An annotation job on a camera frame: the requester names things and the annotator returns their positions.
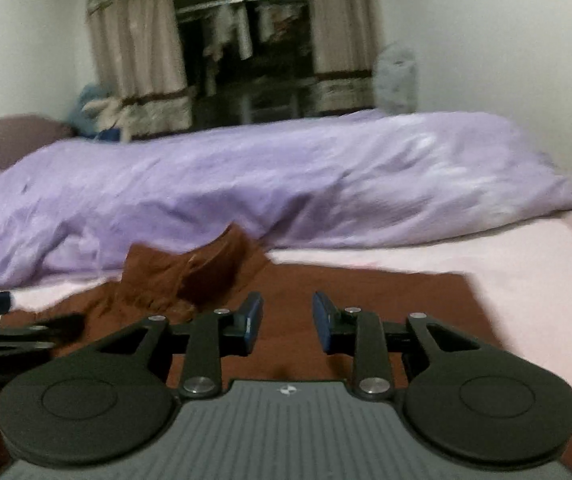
brown blanket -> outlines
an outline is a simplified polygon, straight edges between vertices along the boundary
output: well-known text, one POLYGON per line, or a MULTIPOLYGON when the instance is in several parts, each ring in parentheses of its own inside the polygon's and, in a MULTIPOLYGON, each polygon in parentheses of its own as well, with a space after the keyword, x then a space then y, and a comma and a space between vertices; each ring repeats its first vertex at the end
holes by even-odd
MULTIPOLYGON (((163 314, 176 323, 215 306, 236 308, 253 290, 265 300, 259 339, 250 357, 223 359, 224 383, 231 378, 348 378, 350 359, 325 356, 317 340, 311 316, 311 297, 317 290, 338 306, 359 305, 386 320, 402 321, 411 312, 426 312, 500 345, 463 276, 276 265, 235 226, 188 254, 133 246, 121 282, 82 292, 38 315, 13 312, 2 319, 2 326, 84 312, 88 327, 82 341, 59 352, 66 354, 150 314, 163 314)), ((399 360, 394 358, 393 364, 397 384, 403 384, 399 360)), ((181 358, 176 358, 169 383, 178 381, 179 370, 181 358)), ((0 444, 0 462, 5 460, 0 444)), ((572 468, 572 443, 564 461, 572 468)))

fabric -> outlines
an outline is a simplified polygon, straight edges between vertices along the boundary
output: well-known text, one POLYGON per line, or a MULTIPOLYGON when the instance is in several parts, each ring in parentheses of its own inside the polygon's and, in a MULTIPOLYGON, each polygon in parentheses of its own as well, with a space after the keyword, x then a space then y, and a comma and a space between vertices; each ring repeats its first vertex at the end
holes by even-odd
POLYGON ((99 132, 95 140, 100 142, 121 142, 123 137, 124 136, 119 128, 109 128, 99 132))
POLYGON ((94 84, 86 85, 68 115, 66 122, 76 129, 80 136, 94 139, 97 133, 99 133, 97 124, 93 117, 83 110, 83 107, 97 99, 105 99, 109 97, 109 95, 110 92, 101 86, 94 84))
POLYGON ((36 115, 0 118, 0 170, 6 170, 24 156, 72 137, 69 126, 36 115))
POLYGON ((262 4, 258 7, 259 12, 259 40, 268 42, 275 33, 275 25, 272 18, 272 6, 262 4))
POLYGON ((363 89, 370 85, 379 49, 373 6, 374 0, 311 0, 315 72, 322 76, 318 112, 372 106, 371 90, 363 89), (328 79, 339 81, 333 85, 328 79))
MULTIPOLYGON (((163 314, 171 322, 185 322, 199 310, 224 305, 236 308, 247 293, 259 291, 265 300, 265 313, 255 350, 247 358, 223 360, 224 384, 232 378, 347 379, 351 360, 345 356, 326 357, 320 350, 310 311, 311 297, 317 290, 329 294, 339 307, 359 305, 385 320, 401 321, 411 312, 426 312, 500 346, 466 279, 459 274, 275 265, 235 226, 189 254, 163 254, 133 247, 120 283, 110 282, 82 292, 38 315, 17 311, 4 317, 2 326, 22 326, 58 314, 85 312, 88 323, 82 342, 58 352, 63 355, 141 317, 163 314)), ((403 387, 399 356, 394 357, 393 366, 396 384, 403 387)), ((170 384, 176 383, 180 369, 181 358, 176 358, 170 384)), ((7 455, 0 441, 0 466, 3 460, 7 455)), ((564 462, 572 468, 572 440, 564 462)))
MULTIPOLYGON (((88 0, 99 79, 119 97, 172 94, 187 87, 173 0, 88 0)), ((182 105, 180 123, 192 123, 182 105)))
POLYGON ((116 123, 125 132, 126 142, 165 132, 181 132, 191 125, 191 100, 187 96, 127 105, 116 123))
POLYGON ((514 124, 482 113, 69 140, 0 174, 0 286, 118 269, 134 242, 189 251, 233 221, 268 247, 361 248, 570 209, 572 181, 514 124))
POLYGON ((250 35, 248 23, 248 11, 245 5, 239 6, 236 12, 237 18, 237 43, 239 44, 239 57, 242 60, 253 56, 253 39, 250 35))
POLYGON ((93 99, 87 102, 82 112, 92 117, 98 131, 109 130, 117 123, 123 102, 116 97, 93 99))
POLYGON ((214 62, 219 62, 223 56, 223 48, 233 40, 236 29, 235 13, 230 5, 222 5, 212 15, 212 45, 206 54, 214 62))
POLYGON ((217 64, 214 60, 208 60, 206 62, 206 95, 212 97, 217 94, 217 64))

curtain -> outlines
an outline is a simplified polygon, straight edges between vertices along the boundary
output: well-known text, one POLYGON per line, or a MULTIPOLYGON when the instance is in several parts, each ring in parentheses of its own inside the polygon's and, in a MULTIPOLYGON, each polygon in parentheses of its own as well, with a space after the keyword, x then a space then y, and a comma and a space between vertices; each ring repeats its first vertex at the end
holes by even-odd
POLYGON ((311 0, 317 111, 373 106, 371 74, 380 46, 376 0, 311 0))
POLYGON ((88 26, 102 85, 118 97, 158 102, 148 108, 173 113, 175 129, 191 126, 173 0, 88 0, 88 26))

white wall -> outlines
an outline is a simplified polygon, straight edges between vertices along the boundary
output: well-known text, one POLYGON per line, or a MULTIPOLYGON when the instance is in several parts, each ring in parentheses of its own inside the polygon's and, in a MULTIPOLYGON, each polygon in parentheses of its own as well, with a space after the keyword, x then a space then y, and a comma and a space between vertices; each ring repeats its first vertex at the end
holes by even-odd
POLYGON ((421 110, 512 118, 572 173, 572 0, 382 0, 419 60, 421 110))
POLYGON ((0 116, 66 116, 85 63, 79 11, 78 0, 0 0, 0 116))
POLYGON ((83 87, 98 81, 92 57, 90 29, 86 24, 86 0, 75 0, 73 20, 75 89, 76 94, 79 94, 83 87))

